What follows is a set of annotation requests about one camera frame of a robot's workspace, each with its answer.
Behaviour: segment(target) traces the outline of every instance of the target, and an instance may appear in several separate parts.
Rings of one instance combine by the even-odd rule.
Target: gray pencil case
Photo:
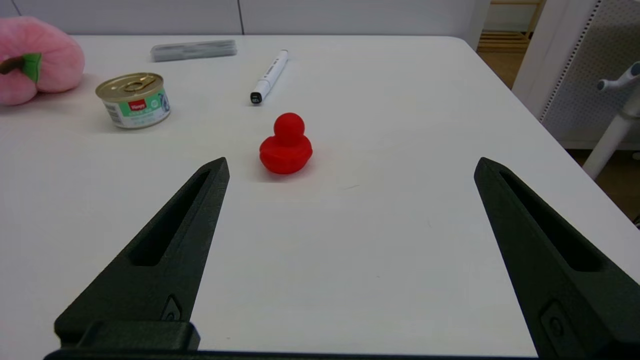
[[[151,48],[151,57],[154,61],[213,58],[235,54],[237,54],[235,40],[185,42],[183,44],[156,45]]]

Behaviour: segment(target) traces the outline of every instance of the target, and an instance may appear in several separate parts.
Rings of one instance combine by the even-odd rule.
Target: wooden floor
[[[567,150],[578,164],[587,160],[590,150]],[[640,161],[633,160],[634,151],[616,151],[596,179],[613,202],[633,220],[640,215]]]
[[[522,59],[524,59],[524,53],[479,52],[478,55],[480,55],[482,60],[501,78],[505,85],[513,88],[518,70],[520,70],[520,64],[522,64]]]

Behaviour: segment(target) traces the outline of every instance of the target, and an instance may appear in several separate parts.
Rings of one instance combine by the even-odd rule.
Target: tin can
[[[164,92],[164,79],[151,72],[118,76],[98,85],[102,100],[115,126],[139,129],[164,120],[171,107]]]

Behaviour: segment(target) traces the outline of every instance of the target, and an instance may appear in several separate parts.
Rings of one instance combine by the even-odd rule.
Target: pink plush toy
[[[80,45],[60,29],[29,16],[0,19],[0,104],[73,89],[83,70]]]

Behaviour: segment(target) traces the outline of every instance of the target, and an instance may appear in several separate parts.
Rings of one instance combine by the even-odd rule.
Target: red logo
[[[131,109],[131,111],[140,111],[146,108],[147,108],[147,103],[145,102],[144,99],[138,100],[138,101],[131,101],[129,103],[129,109]]]

